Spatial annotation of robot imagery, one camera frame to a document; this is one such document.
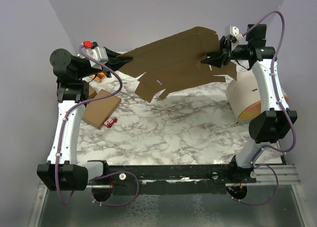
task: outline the red toy car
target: red toy car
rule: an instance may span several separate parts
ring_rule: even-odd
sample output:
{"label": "red toy car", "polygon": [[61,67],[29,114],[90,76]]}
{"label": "red toy car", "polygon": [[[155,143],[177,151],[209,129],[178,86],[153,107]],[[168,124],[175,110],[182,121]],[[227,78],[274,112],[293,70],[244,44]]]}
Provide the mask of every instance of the red toy car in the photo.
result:
{"label": "red toy car", "polygon": [[105,122],[104,125],[107,128],[111,128],[111,126],[118,121],[118,118],[115,116],[110,116]]}

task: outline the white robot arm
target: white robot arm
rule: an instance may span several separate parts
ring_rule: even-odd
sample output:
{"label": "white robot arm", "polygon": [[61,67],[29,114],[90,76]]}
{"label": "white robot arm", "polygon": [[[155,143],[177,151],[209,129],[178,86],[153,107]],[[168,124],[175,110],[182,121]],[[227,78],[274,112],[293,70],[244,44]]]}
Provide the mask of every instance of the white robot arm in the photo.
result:
{"label": "white robot arm", "polygon": [[37,168],[38,176],[49,190],[84,190],[89,180],[106,173],[105,161],[77,165],[80,121],[89,94],[89,84],[82,78],[101,71],[110,77],[110,72],[100,65],[110,65],[113,72],[132,58],[119,59],[118,53],[99,47],[96,42],[85,41],[82,49],[91,60],[81,55],[75,57],[65,49],[55,50],[50,57],[57,76],[58,122],[47,163]]}
{"label": "white robot arm", "polygon": [[261,114],[249,124],[250,139],[243,150],[234,157],[237,167],[248,169],[263,152],[265,146],[284,138],[290,124],[281,108],[284,107],[290,120],[297,119],[296,111],[290,111],[283,96],[277,74],[277,62],[273,47],[266,47],[266,25],[258,24],[247,34],[247,45],[239,45],[243,35],[234,26],[225,29],[220,43],[220,51],[207,54],[209,58],[201,63],[216,67],[228,65],[231,60],[247,60],[258,83],[261,98]]}

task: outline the marble surface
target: marble surface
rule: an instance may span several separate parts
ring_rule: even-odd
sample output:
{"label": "marble surface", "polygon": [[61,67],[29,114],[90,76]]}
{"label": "marble surface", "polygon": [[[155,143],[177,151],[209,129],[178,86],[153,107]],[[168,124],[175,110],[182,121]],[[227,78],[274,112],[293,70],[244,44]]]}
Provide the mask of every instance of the marble surface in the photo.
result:
{"label": "marble surface", "polygon": [[[82,121],[77,157],[79,164],[88,160],[107,160],[110,165],[225,164],[247,141],[248,126],[235,125],[227,103],[226,83],[211,83],[171,93],[161,101],[143,101],[134,91],[136,78],[119,72],[122,99],[113,115],[118,122],[112,128],[98,130]],[[98,92],[115,91],[115,78],[102,83],[93,81]],[[279,153],[265,151],[258,163],[281,163]]]}

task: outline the cardboard sheet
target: cardboard sheet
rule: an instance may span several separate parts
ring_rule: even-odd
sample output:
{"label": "cardboard sheet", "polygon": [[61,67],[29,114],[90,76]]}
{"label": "cardboard sheet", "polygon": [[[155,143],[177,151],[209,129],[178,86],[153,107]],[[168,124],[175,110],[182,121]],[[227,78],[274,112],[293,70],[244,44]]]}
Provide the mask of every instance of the cardboard sheet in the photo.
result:
{"label": "cardboard sheet", "polygon": [[133,57],[120,72],[138,77],[135,93],[147,102],[163,91],[161,99],[171,92],[197,87],[211,82],[225,82],[223,75],[237,79],[236,65],[230,62],[222,68],[200,63],[206,53],[219,51],[215,31],[194,27],[190,30],[144,45],[120,57]]}
{"label": "cardboard sheet", "polygon": [[[95,98],[109,95],[109,92],[100,90]],[[121,99],[116,96],[107,99],[91,102],[87,105],[82,120],[92,126],[101,129],[106,119],[108,119],[114,110],[121,103]]]}
{"label": "cardboard sheet", "polygon": [[94,98],[96,95],[97,95],[97,92],[91,86],[89,86],[88,100]]}

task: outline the gray wall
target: gray wall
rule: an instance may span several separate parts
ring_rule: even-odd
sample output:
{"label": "gray wall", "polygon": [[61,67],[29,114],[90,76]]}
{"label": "gray wall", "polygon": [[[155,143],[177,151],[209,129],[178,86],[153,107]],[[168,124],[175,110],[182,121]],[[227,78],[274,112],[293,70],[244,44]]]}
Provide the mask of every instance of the gray wall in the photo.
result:
{"label": "gray wall", "polygon": [[[295,123],[298,142],[287,158],[295,163],[307,202],[317,224],[317,0],[285,0],[280,11],[286,20],[285,36],[278,55],[281,85],[290,96],[290,108],[298,112]],[[276,46],[281,32],[279,17],[268,30],[267,44]],[[281,144],[290,147],[289,134]]]}
{"label": "gray wall", "polygon": [[198,25],[214,29],[221,35],[229,24],[244,31],[248,23],[278,9],[283,0],[50,2],[75,47],[83,40],[96,40],[110,49],[127,51]]}
{"label": "gray wall", "polygon": [[67,34],[48,0],[0,0],[0,226],[27,226],[57,123],[49,57]]}

